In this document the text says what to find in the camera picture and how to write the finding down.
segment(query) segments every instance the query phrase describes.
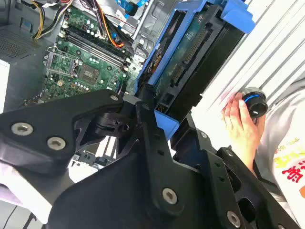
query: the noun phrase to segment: green circuit board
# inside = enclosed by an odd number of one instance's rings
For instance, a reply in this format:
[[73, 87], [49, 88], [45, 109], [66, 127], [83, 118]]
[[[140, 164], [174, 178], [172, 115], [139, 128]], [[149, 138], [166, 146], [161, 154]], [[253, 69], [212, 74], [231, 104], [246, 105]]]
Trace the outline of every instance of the green circuit board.
[[180, 76], [188, 69], [198, 47], [209, 35], [205, 12], [197, 13], [155, 86], [158, 99], [167, 87], [179, 82]]
[[[138, 72], [133, 69], [123, 72], [120, 68], [60, 38], [57, 41], [57, 47], [70, 56], [55, 54], [53, 56], [51, 71], [44, 80], [44, 91], [48, 93], [50, 99], [61, 99], [100, 89], [118, 92], [124, 83], [125, 90], [133, 94], [134, 79]], [[79, 59], [81, 65], [73, 66], [75, 62], [73, 56]], [[69, 76], [71, 73], [77, 77], [72, 78]]]
[[96, 34], [98, 32], [99, 26], [96, 20], [85, 15], [81, 10], [77, 9], [76, 7], [71, 6], [69, 11], [69, 18], [67, 22], [70, 26], [79, 28], [80, 30], [86, 33], [93, 32], [94, 34]]

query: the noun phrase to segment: white shirt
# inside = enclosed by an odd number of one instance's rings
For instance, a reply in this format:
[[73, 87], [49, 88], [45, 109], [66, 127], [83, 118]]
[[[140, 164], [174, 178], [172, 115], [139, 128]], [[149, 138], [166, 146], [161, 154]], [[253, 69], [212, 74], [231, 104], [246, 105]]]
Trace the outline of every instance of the white shirt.
[[282, 207], [305, 229], [305, 80], [294, 83], [266, 115], [255, 158], [261, 175], [277, 183]]

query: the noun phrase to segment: motherboard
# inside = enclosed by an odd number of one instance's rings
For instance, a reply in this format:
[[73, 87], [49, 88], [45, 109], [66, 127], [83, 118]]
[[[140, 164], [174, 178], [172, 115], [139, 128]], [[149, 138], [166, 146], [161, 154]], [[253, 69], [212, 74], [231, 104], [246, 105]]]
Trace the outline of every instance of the motherboard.
[[76, 7], [66, 12], [56, 43], [47, 51], [39, 103], [100, 89], [135, 93], [142, 60], [109, 44], [97, 21]]

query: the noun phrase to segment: finger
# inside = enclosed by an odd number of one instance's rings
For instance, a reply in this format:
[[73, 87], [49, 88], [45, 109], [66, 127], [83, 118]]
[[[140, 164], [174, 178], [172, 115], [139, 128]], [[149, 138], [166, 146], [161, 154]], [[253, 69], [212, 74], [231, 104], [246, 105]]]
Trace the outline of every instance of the finger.
[[232, 125], [231, 119], [230, 119], [231, 107], [232, 107], [232, 102], [229, 102], [227, 104], [227, 106], [225, 107], [225, 111], [224, 111], [224, 121], [226, 124], [226, 128], [229, 130], [231, 130], [233, 128], [233, 125]]
[[231, 123], [233, 125], [233, 128], [243, 128], [241, 119], [240, 119], [240, 115], [239, 115], [239, 105], [238, 105], [238, 101], [242, 98], [242, 94], [241, 93], [237, 93], [237, 95], [235, 96], [233, 102], [232, 102], [232, 106], [231, 106], [231, 111], [230, 111], [230, 120]]
[[258, 118], [258, 123], [257, 123], [257, 130], [260, 135], [260, 137], [263, 135], [264, 129], [265, 129], [265, 120], [266, 120], [266, 115], [263, 115], [262, 117]]
[[240, 119], [242, 121], [243, 128], [244, 129], [252, 128], [254, 124], [250, 117], [246, 103], [242, 99], [240, 99], [238, 101], [238, 104], [240, 110]]

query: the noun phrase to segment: person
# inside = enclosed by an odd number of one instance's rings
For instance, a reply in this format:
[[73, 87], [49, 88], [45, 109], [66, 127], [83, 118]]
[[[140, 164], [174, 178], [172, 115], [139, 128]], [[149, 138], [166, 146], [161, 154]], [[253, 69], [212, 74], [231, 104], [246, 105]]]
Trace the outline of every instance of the person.
[[222, 120], [231, 139], [232, 150], [254, 174], [259, 159], [261, 175], [270, 176], [282, 191], [274, 197], [287, 213], [305, 229], [305, 81], [292, 84], [266, 115], [254, 123], [242, 94], [222, 110]]

